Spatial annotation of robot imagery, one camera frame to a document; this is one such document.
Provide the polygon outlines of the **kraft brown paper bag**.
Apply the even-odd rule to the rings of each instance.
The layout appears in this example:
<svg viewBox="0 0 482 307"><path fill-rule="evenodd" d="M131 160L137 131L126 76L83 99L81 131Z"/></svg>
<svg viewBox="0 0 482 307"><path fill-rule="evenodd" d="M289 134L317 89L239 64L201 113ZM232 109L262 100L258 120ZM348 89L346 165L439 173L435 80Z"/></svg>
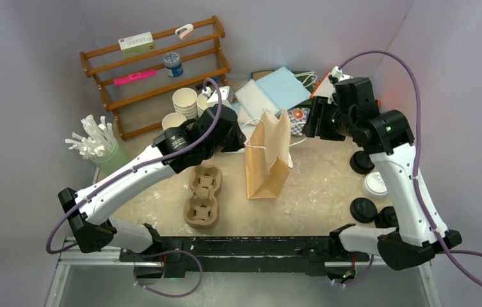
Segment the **kraft brown paper bag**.
<svg viewBox="0 0 482 307"><path fill-rule="evenodd" d="M264 111L245 145L246 192L250 200L279 197L293 169L292 123L286 109Z"/></svg>

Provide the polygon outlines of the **white paper cup stack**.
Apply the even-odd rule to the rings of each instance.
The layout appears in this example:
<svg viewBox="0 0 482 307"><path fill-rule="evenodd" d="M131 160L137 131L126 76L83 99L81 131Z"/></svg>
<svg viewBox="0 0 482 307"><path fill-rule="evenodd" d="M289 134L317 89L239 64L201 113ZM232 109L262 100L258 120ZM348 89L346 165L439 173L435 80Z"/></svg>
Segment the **white paper cup stack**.
<svg viewBox="0 0 482 307"><path fill-rule="evenodd" d="M195 119L197 111L198 94L191 88L179 88L172 95L173 107L176 113L184 115L187 119Z"/></svg>

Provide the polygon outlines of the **brown pulp cup carrier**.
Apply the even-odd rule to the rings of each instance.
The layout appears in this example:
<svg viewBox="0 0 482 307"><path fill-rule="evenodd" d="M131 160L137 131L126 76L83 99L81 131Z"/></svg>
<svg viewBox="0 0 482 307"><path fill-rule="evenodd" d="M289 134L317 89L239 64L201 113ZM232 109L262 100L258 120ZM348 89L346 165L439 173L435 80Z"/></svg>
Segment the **brown pulp cup carrier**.
<svg viewBox="0 0 482 307"><path fill-rule="evenodd" d="M185 222L195 229L214 228L220 215L217 195L223 185L221 169L213 165L195 166L191 170L188 184L193 195L184 205Z"/></svg>

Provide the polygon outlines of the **orange paper bag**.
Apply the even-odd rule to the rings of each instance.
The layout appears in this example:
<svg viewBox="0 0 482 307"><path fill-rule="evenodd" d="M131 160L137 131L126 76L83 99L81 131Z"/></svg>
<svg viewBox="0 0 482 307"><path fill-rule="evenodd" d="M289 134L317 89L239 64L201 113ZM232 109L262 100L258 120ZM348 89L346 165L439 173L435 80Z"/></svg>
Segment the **orange paper bag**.
<svg viewBox="0 0 482 307"><path fill-rule="evenodd" d="M317 96L329 98L335 91L334 85L330 80L331 72L328 72L317 84L310 98Z"/></svg>

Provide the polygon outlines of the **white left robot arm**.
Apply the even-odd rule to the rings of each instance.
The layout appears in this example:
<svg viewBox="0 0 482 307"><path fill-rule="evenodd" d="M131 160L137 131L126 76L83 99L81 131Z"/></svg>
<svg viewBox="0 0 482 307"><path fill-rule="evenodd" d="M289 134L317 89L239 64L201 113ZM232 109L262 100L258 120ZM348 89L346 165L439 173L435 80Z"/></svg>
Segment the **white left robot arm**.
<svg viewBox="0 0 482 307"><path fill-rule="evenodd" d="M65 211L62 220L68 221L76 240L73 246L82 253L106 246L126 248L146 262L159 256L159 235L153 227L111 216L149 187L200 165L218 152L236 152L244 147L246 137L237 114L224 105L219 86L206 79L202 93L206 97L216 95L218 103L208 107L199 119L165 129L139 156L100 182L79 191L65 188L59 192Z"/></svg>

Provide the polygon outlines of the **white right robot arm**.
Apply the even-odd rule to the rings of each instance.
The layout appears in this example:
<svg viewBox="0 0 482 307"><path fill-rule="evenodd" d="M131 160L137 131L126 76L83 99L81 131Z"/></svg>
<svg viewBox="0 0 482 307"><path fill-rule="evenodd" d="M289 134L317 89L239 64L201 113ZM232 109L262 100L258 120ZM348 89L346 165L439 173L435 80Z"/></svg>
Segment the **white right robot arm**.
<svg viewBox="0 0 482 307"><path fill-rule="evenodd" d="M314 98L303 127L308 138L344 141L347 137L368 154L382 176L393 204L398 226L368 228L347 224L330 234L328 250L336 260L353 252L380 256L396 271L432 260L445 248L462 243L439 216L415 165L415 140L406 116L380 112L371 80L367 77L332 79L330 98Z"/></svg>

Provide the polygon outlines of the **white coffee cup lid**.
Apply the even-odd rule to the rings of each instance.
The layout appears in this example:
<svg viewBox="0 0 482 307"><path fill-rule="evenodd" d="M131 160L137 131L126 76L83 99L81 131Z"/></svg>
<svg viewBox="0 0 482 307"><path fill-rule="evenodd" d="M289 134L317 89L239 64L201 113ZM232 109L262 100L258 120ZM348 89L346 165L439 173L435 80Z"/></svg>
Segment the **white coffee cup lid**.
<svg viewBox="0 0 482 307"><path fill-rule="evenodd" d="M388 189L383 177L377 171L365 176L362 182L362 189L370 198L384 198L388 195Z"/></svg>

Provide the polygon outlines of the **checkered blue white bag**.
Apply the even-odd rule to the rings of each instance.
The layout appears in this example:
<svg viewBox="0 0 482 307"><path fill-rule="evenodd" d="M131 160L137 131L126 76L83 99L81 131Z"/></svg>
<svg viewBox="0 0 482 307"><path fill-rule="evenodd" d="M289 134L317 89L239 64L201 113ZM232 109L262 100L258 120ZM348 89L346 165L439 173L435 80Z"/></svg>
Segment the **checkered blue white bag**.
<svg viewBox="0 0 482 307"><path fill-rule="evenodd" d="M307 118L310 114L308 107L294 107L287 111L288 117L291 122L291 135L302 136L303 127L307 122Z"/></svg>

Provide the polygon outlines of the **light blue paper bag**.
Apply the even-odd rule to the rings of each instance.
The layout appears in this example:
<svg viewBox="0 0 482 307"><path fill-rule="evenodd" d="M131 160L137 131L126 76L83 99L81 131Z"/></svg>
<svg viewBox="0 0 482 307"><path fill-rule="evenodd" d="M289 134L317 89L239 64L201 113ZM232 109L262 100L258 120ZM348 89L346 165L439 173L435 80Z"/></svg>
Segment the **light blue paper bag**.
<svg viewBox="0 0 482 307"><path fill-rule="evenodd" d="M258 80L250 80L235 92L249 119L259 119L266 111L280 114L310 98L312 72L295 74L281 67Z"/></svg>

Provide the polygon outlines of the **black blue marker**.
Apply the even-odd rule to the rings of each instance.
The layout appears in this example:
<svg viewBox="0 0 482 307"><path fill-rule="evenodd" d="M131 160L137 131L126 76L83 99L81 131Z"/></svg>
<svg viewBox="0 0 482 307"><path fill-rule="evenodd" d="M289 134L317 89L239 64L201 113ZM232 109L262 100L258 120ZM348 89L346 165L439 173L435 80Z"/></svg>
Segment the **black blue marker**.
<svg viewBox="0 0 482 307"><path fill-rule="evenodd" d="M216 84L220 83L220 79L218 76L211 78ZM210 88L214 90L214 86L210 82L201 82L195 85L195 89L198 91L204 91L206 88Z"/></svg>

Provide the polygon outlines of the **blue white jar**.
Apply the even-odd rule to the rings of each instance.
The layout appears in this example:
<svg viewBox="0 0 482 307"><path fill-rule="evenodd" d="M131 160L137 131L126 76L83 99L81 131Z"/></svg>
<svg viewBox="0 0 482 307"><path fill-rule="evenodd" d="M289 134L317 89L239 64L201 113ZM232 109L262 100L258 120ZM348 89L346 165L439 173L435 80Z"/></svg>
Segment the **blue white jar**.
<svg viewBox="0 0 482 307"><path fill-rule="evenodd" d="M163 57L163 63L169 77L179 77L183 74L182 59L176 52L167 52Z"/></svg>

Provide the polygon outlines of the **pink highlighter marker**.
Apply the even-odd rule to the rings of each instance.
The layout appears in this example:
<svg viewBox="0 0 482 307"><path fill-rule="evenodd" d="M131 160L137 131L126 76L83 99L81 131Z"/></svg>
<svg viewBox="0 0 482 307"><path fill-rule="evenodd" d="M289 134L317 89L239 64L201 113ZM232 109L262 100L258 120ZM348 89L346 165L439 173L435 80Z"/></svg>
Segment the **pink highlighter marker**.
<svg viewBox="0 0 482 307"><path fill-rule="evenodd" d="M140 81L143 79L147 79L149 77L155 76L156 71L155 70L147 70L144 72L138 72L138 73L133 73L129 74L125 77L117 77L113 79L113 84L115 86L123 86L125 84L133 83L136 81Z"/></svg>

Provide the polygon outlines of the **pink white small device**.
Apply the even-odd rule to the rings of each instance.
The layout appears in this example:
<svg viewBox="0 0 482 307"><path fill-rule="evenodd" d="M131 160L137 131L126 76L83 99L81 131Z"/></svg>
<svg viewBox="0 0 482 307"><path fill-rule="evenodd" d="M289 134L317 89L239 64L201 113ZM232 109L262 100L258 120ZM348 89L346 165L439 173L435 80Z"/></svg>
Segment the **pink white small device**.
<svg viewBox="0 0 482 307"><path fill-rule="evenodd" d="M185 41L193 36L193 32L194 26L192 24L185 24L175 30L175 35L179 40Z"/></svg>

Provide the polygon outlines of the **white green box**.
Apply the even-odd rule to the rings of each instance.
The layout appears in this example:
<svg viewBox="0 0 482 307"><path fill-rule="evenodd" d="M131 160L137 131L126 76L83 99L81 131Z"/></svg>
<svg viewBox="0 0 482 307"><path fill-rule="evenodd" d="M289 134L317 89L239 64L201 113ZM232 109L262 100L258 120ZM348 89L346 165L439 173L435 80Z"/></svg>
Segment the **white green box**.
<svg viewBox="0 0 482 307"><path fill-rule="evenodd" d="M121 38L118 45L125 58L146 54L156 48L151 32Z"/></svg>

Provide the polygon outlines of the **green cup with straws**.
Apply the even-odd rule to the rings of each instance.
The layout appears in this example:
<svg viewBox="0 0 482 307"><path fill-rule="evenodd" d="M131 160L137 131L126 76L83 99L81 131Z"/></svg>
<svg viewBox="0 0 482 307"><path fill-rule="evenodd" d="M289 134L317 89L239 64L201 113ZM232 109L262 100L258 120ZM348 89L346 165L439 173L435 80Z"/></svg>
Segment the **green cup with straws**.
<svg viewBox="0 0 482 307"><path fill-rule="evenodd" d="M125 166L131 159L113 133L112 123L101 116L96 121L93 115L81 119L86 136L75 132L65 139L69 150L74 150L89 160L105 175L110 175Z"/></svg>

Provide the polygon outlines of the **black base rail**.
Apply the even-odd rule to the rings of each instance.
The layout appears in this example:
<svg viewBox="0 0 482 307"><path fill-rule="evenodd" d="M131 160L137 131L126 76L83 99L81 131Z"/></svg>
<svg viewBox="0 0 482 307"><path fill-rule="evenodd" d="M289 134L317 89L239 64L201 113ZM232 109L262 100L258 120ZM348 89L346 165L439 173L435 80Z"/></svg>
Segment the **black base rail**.
<svg viewBox="0 0 482 307"><path fill-rule="evenodd" d="M167 278L187 272L303 273L341 278L366 253L339 251L330 236L162 237L137 254L123 248L120 261L142 266L163 264Z"/></svg>

